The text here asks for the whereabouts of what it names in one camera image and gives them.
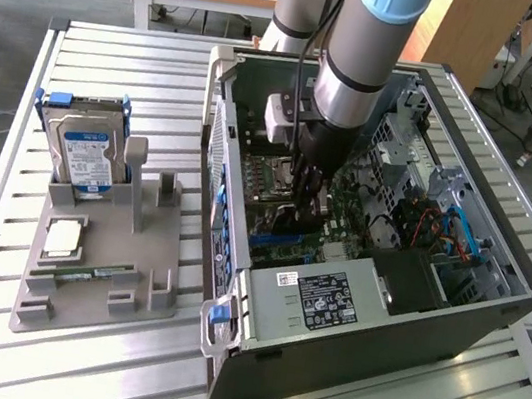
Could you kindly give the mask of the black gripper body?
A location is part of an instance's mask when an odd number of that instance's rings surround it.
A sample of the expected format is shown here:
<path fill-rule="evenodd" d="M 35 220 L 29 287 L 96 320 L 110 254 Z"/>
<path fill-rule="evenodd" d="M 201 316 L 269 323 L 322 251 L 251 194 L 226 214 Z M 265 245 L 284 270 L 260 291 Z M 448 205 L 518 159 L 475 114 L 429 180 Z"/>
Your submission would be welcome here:
<path fill-rule="evenodd" d="M 347 161 L 358 138 L 357 128 L 342 128 L 323 121 L 309 121 L 299 135 L 299 168 L 313 167 L 334 175 Z"/>

